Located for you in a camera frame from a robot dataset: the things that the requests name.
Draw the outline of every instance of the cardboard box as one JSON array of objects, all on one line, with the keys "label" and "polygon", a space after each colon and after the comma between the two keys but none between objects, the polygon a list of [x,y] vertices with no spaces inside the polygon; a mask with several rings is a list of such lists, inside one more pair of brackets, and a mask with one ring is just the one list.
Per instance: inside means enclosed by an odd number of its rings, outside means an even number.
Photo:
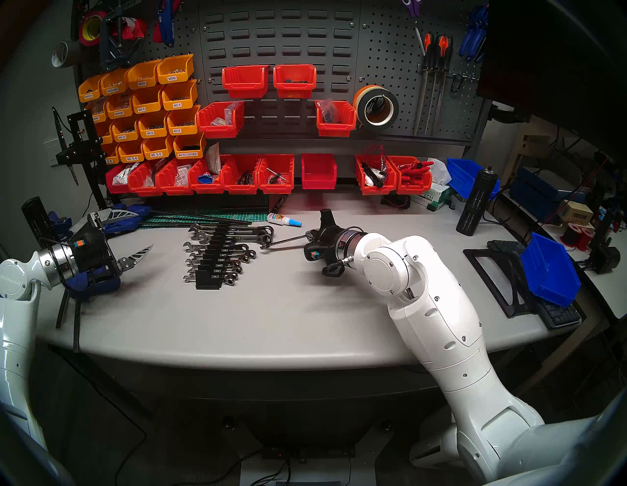
[{"label": "cardboard box", "polygon": [[572,201],[564,201],[557,214],[563,222],[581,226],[586,226],[593,216],[592,211],[585,204]]},{"label": "cardboard box", "polygon": [[435,182],[431,185],[431,189],[422,194],[414,194],[411,200],[424,206],[430,211],[436,211],[451,200],[453,190],[450,186],[440,186]]}]

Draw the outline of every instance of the pegboard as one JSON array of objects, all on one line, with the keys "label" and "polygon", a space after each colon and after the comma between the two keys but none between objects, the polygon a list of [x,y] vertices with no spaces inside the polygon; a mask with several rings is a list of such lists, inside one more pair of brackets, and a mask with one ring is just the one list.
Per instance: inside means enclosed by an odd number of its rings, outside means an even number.
[{"label": "pegboard", "polygon": [[[368,84],[383,86],[397,97],[399,116],[381,134],[358,130],[353,137],[369,139],[433,140],[473,142],[482,98],[476,96],[477,83],[466,79],[457,93],[451,93],[452,77],[444,85],[440,120],[431,135],[424,133],[431,94],[432,116],[441,86],[428,78],[423,115],[418,136],[413,136],[422,70],[422,54],[414,26],[420,33],[446,34],[455,42],[451,73],[478,78],[480,65],[458,56],[468,22],[468,12],[476,0],[429,2],[421,16],[409,17],[400,0],[319,0],[304,4],[288,0],[185,0],[174,21],[174,48],[152,42],[157,27],[159,0],[143,0],[125,14],[142,18],[148,26],[147,38],[138,61],[194,54],[194,75],[199,80],[198,103],[230,100],[222,86],[222,68],[267,64],[270,66],[268,92],[263,99],[245,100],[246,122],[239,139],[318,137],[315,126],[315,99],[333,98],[352,103],[357,90]],[[317,86],[310,100],[278,98],[273,86],[272,68],[277,64],[313,64]],[[83,66],[84,77],[98,71]]]}]

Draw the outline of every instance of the glue bottle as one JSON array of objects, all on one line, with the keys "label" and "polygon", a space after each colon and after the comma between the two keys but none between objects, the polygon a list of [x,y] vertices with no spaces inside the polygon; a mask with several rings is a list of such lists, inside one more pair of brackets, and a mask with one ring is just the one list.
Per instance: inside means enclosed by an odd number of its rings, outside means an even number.
[{"label": "glue bottle", "polygon": [[274,223],[275,225],[288,225],[288,226],[298,226],[301,227],[303,223],[300,221],[296,221],[295,219],[288,218],[282,214],[270,213],[268,215],[268,222]]}]

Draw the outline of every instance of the workbench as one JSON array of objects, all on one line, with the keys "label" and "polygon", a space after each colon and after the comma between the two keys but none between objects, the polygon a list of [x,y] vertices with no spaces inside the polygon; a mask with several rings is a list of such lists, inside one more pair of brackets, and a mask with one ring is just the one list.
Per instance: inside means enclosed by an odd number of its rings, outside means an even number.
[{"label": "workbench", "polygon": [[[455,231],[463,203],[436,212],[417,204],[407,211],[382,206],[355,188],[331,193],[295,191],[281,212],[302,228],[275,226],[275,240],[318,228],[320,209],[331,208],[338,225],[360,226],[390,240],[425,237],[475,305],[488,351],[545,339],[570,329],[549,330],[538,315],[507,319],[462,251],[485,248],[488,240],[514,240],[502,226],[480,224],[474,236]],[[138,230],[109,240],[117,258],[154,244],[152,251],[110,295],[82,305],[80,350],[97,356],[168,367],[213,370],[329,370],[416,364],[387,314],[386,300],[367,280],[347,270],[340,278],[320,274],[299,241],[258,253],[234,287],[196,290],[184,283],[185,228]],[[504,275],[491,260],[484,268],[499,288]],[[37,334],[71,349],[73,302],[60,329],[56,316],[61,285],[43,290]]]}]

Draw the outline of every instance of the purple scissors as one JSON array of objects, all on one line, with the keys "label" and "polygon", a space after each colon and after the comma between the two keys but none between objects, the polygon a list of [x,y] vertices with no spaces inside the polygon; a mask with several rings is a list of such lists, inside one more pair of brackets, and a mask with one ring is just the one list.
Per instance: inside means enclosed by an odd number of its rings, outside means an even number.
[{"label": "purple scissors", "polygon": [[401,0],[401,3],[407,7],[410,17],[418,17],[420,15],[421,0]]}]

